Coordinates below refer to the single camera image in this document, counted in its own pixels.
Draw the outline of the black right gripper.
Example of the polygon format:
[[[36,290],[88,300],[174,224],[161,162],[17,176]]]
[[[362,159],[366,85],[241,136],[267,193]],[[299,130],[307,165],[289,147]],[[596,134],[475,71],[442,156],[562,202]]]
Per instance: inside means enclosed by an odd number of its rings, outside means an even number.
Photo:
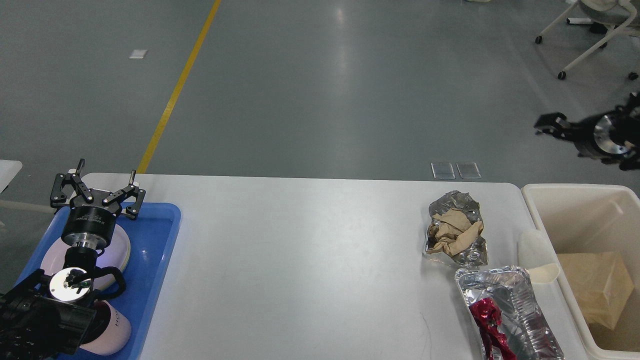
[[[630,116],[597,114],[571,122],[562,112],[549,112],[542,114],[533,128],[536,135],[573,142],[581,158],[620,162],[632,154]]]

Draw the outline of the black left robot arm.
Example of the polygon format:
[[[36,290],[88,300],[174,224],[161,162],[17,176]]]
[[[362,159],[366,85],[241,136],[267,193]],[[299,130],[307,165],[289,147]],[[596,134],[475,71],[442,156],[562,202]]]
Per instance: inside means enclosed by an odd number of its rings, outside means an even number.
[[[90,188],[82,180],[85,160],[74,170],[58,173],[50,207],[70,212],[61,233],[67,244],[62,269],[47,275],[36,269],[1,296],[1,358],[44,360],[84,349],[100,356],[122,350],[132,333],[131,322],[111,305],[126,291],[116,266],[98,266],[111,244],[117,219],[137,219],[146,192],[132,170],[128,184],[117,191]]]

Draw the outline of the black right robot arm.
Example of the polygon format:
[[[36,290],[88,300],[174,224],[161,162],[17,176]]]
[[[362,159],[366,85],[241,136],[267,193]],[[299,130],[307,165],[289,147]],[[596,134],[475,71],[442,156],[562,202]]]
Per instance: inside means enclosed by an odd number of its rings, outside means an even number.
[[[580,121],[569,121],[562,112],[549,112],[535,122],[535,134],[571,142],[580,158],[636,171],[640,168],[639,107],[639,93],[632,92],[624,105]]]

